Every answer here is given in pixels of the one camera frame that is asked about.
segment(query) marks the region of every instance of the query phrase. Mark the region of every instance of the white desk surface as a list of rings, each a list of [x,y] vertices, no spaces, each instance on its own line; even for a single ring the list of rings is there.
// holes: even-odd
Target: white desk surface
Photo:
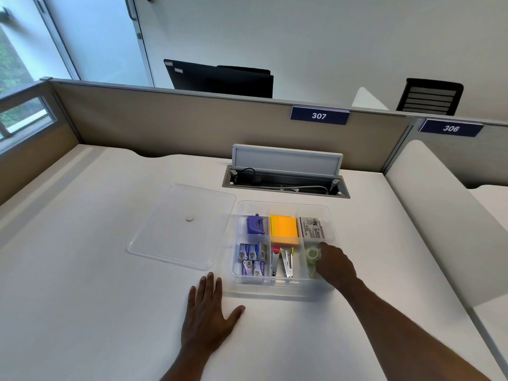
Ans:
[[[222,188],[228,160],[143,158],[79,145],[0,208],[0,379],[158,380],[179,350],[188,289],[202,272],[126,253],[172,183],[241,200],[330,208],[358,275],[470,361],[505,380],[382,174],[342,171],[351,199]],[[230,298],[246,311],[204,380],[383,380],[344,298]],[[273,319],[286,324],[274,327]]]
[[[483,185],[470,191],[487,211],[508,230],[508,187]],[[473,309],[499,352],[508,362],[508,294]]]

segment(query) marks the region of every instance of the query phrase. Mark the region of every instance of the finger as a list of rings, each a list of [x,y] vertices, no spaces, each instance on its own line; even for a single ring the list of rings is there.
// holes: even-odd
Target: finger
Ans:
[[[191,287],[191,291],[189,292],[189,298],[187,300],[187,311],[191,310],[194,307],[194,299],[196,298],[196,288],[194,286]]]
[[[213,273],[210,271],[208,273],[208,278],[206,278],[206,286],[205,286],[205,295],[203,295],[203,301],[211,301],[213,295]]]
[[[196,296],[196,305],[199,305],[203,301],[203,295],[205,294],[206,277],[201,277],[198,287],[198,295]]]
[[[222,302],[222,278],[217,278],[217,282],[215,283],[215,291],[213,293],[213,301]]]
[[[233,328],[235,327],[236,323],[242,316],[242,313],[244,312],[244,310],[245,310],[245,306],[243,306],[243,305],[238,306],[235,310],[233,310],[231,312],[231,315],[226,320],[226,323],[228,325],[230,333],[233,331]]]

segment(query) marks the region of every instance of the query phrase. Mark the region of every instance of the left hand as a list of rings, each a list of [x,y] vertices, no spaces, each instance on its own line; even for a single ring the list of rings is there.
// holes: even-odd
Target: left hand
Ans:
[[[187,314],[182,327],[182,349],[189,349],[209,357],[231,334],[245,306],[238,306],[229,318],[222,313],[222,279],[217,278],[213,291],[213,273],[202,277],[198,292],[191,287]]]

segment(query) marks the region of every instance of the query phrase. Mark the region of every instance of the computer monitor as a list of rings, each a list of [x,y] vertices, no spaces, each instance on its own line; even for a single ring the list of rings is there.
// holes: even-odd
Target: computer monitor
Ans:
[[[265,71],[260,73],[168,59],[164,59],[164,64],[175,89],[272,97],[273,76]]]

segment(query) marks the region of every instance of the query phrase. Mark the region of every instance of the right hand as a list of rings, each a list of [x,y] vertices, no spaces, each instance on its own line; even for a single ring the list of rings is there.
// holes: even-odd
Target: right hand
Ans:
[[[321,259],[316,263],[316,271],[334,288],[342,292],[357,280],[355,267],[341,249],[321,242]]]

